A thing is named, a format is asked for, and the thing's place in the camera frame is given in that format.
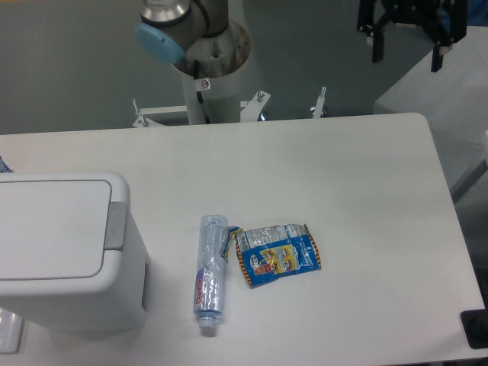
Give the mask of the silver robot arm blue cap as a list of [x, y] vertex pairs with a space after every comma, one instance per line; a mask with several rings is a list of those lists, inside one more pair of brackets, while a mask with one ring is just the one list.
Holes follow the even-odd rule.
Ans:
[[[389, 23], [419, 26], [433, 42], [431, 71], [467, 34], [467, 1], [360, 1], [357, 31], [372, 41], [372, 61], [384, 56], [384, 28]], [[135, 33], [141, 46], [160, 62], [176, 64], [200, 39], [215, 38], [230, 25], [227, 1], [143, 1]]]

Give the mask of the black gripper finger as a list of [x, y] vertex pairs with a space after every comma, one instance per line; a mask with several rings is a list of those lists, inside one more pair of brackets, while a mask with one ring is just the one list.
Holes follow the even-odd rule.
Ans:
[[431, 72], [437, 72], [444, 55], [467, 34], [467, 1], [421, 1], [421, 5], [421, 27], [433, 42]]
[[372, 62], [384, 58], [384, 28], [393, 17], [392, 8], [381, 4], [384, 13], [374, 20], [377, 1], [361, 0], [358, 6], [357, 31], [364, 33], [372, 44]]

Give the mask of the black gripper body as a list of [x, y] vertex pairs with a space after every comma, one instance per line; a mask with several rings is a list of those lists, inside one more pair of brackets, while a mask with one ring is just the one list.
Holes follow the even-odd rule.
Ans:
[[428, 21], [443, 22], [458, 20], [457, 1], [366, 1], [366, 23], [374, 24], [376, 7], [381, 6], [380, 16], [387, 21], [403, 24], [419, 24], [421, 17]]

